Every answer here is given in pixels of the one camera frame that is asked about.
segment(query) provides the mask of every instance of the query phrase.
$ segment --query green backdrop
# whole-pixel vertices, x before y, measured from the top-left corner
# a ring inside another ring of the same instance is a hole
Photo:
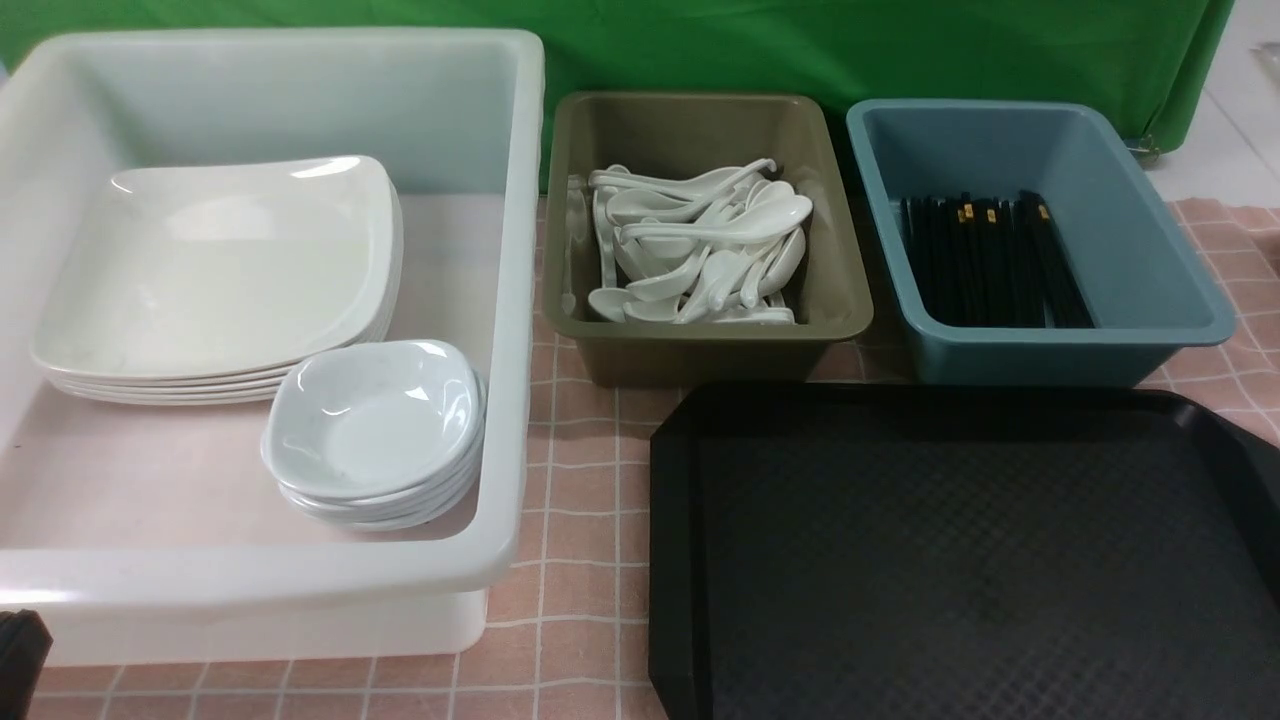
[[[547,47],[547,131],[575,90],[1064,100],[1181,143],[1231,0],[0,0],[15,68],[73,31],[520,27]]]

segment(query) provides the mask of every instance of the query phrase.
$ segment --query stack of small dishes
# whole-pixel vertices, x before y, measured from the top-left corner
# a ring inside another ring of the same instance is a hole
[[[83,218],[31,355],[77,397],[270,400],[303,359],[385,338],[402,256],[399,199],[371,158],[123,172]]]
[[[321,352],[280,386],[262,461],[302,512],[355,530],[429,523],[480,475],[484,388],[434,340]]]

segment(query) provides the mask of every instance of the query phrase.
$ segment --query small square white dish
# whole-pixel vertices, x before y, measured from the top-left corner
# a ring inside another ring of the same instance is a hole
[[[50,373],[247,373],[355,341],[393,270],[394,188],[365,156],[111,176],[31,351]]]
[[[262,433],[279,483],[312,498],[372,498],[433,482],[483,425],[475,372],[447,342],[358,345],[289,372]]]

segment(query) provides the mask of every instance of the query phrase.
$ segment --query square white plate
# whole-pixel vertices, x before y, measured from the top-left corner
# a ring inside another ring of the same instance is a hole
[[[393,192],[365,156],[118,173],[84,214],[32,357],[147,380],[349,343],[387,293]]]

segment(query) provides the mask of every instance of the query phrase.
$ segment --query white ceramic spoon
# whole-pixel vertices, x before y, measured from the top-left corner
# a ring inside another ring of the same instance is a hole
[[[698,219],[692,222],[690,227],[713,225],[716,223],[723,222],[722,218],[724,218],[724,215],[728,213],[728,208],[730,208],[730,199],[727,196],[717,197],[714,201],[712,201],[710,205],[707,206],[707,210],[704,210],[703,214],[699,215]],[[640,222],[655,223],[658,220],[653,218],[645,218]],[[644,237],[636,238],[636,242],[640,243],[640,247],[644,247],[654,258],[658,258],[659,260],[677,259],[680,263],[682,263],[686,258],[692,255],[694,250],[698,249],[700,238],[696,234],[690,233],[689,237],[685,238],[685,241],[686,242],[678,242],[672,238],[663,238],[658,242],[650,243]]]
[[[628,323],[671,323],[676,319],[677,307],[680,296],[675,295],[649,302],[627,302],[622,306],[622,314]]]
[[[782,243],[782,249],[778,250],[778,256],[773,259],[773,264],[764,270],[764,277],[760,278],[760,295],[773,295],[786,287],[791,275],[800,266],[800,261],[804,260],[805,246],[804,229],[791,231],[791,234]]]
[[[613,259],[622,266],[627,281],[643,281],[669,272],[662,260],[649,255],[644,247],[640,247],[639,242],[635,240],[623,241],[621,232],[621,228],[613,228]]]
[[[595,245],[600,249],[600,287],[618,287],[618,266],[613,259],[613,225],[604,214],[604,205],[618,191],[612,187],[596,188],[591,201],[591,218],[595,220]]]
[[[769,246],[769,254],[765,255],[763,260],[756,260],[751,265],[751,269],[746,273],[746,279],[742,281],[742,290],[740,295],[742,296],[742,306],[748,310],[760,304],[760,278],[764,277],[765,268],[773,265],[773,261],[778,258],[778,254],[782,251],[782,245],[783,243],[774,241],[773,245]]]
[[[795,193],[796,188],[792,187],[791,183],[786,181],[773,181],[760,187],[754,196],[748,197],[746,206],[753,208],[773,200],[782,200],[783,197],[795,197]]]
[[[791,183],[785,181],[774,181],[764,183],[763,186],[756,186],[751,188],[754,195],[748,197],[746,206],[759,205],[769,202],[772,200],[782,200],[785,197],[794,197],[796,190],[791,187]],[[751,269],[746,273],[746,279],[742,281],[742,305],[748,309],[755,307],[760,304],[760,278],[764,275],[764,270],[773,264],[773,260],[778,256],[778,249],[781,247],[781,241],[783,238],[780,236],[777,241],[771,245],[771,251],[764,258],[755,261]]]
[[[660,223],[687,223],[696,218],[713,200],[721,195],[732,193],[735,186],[748,176],[763,168],[777,169],[773,160],[762,158],[750,165],[744,165],[733,176],[724,178],[721,184],[690,201],[675,201],[660,192],[653,190],[631,188],[613,196],[605,210],[609,219],[616,224],[635,223],[641,218],[655,218]]]
[[[721,278],[716,281],[716,284],[712,286],[712,293],[707,300],[707,304],[710,305],[712,311],[719,313],[721,310],[724,309],[724,306],[728,304],[730,293],[732,293],[735,290],[739,290],[742,286],[742,278],[746,277],[750,269],[754,268],[756,263],[759,263],[759,260],[764,258],[767,252],[773,250],[774,242],[771,242],[768,245],[762,245],[754,252],[749,254],[746,251],[742,251],[737,255],[736,258],[737,265],[731,272],[721,275]]]
[[[700,254],[690,255],[689,259],[675,270],[663,275],[628,283],[627,292],[636,296],[636,300],[643,302],[667,300],[668,297],[680,297],[687,292],[689,288],[694,287],[695,282],[698,282],[698,274],[701,272],[703,263],[707,261],[707,256],[710,251],[710,247],[703,246],[703,251]]]
[[[794,325],[796,318],[786,307],[730,307],[712,315],[709,322],[732,325]]]
[[[737,266],[739,254],[735,250],[718,250],[712,252],[707,261],[703,263],[703,273],[698,278],[698,284],[694,287],[694,292],[689,296],[689,301],[680,309],[676,314],[675,323],[685,324],[692,323],[700,319],[703,315],[710,313],[710,295],[712,287],[719,282],[721,277],[727,273],[733,272]]]
[[[759,182],[753,183],[751,184],[751,190],[749,190],[748,193],[746,193],[745,202],[748,205],[750,205],[751,204],[751,199],[755,197],[756,193],[759,193],[762,190],[764,190],[768,186],[769,186],[769,181],[767,181],[767,179],[762,179]]]
[[[699,229],[698,236],[707,241],[755,245],[791,232],[812,211],[813,201],[803,195],[796,195],[794,197],[762,202],[755,208],[748,208],[732,220]],[[632,223],[623,227],[618,237],[622,241],[628,241],[641,233],[650,242],[660,238],[685,238],[689,234],[689,225],[678,223]]]
[[[598,315],[611,323],[625,323],[622,306],[635,300],[635,296],[621,287],[598,287],[586,295],[586,304]]]
[[[777,167],[773,164],[773,160],[769,160],[769,165],[771,169]],[[716,168],[714,170],[708,170],[698,177],[673,181],[667,178],[637,176],[622,165],[609,165],[604,170],[594,170],[588,178],[588,183],[591,187],[608,186],[620,188],[655,190],[663,195],[669,195],[681,200],[698,200],[719,187],[726,179],[736,177],[741,170],[742,168],[740,167]]]

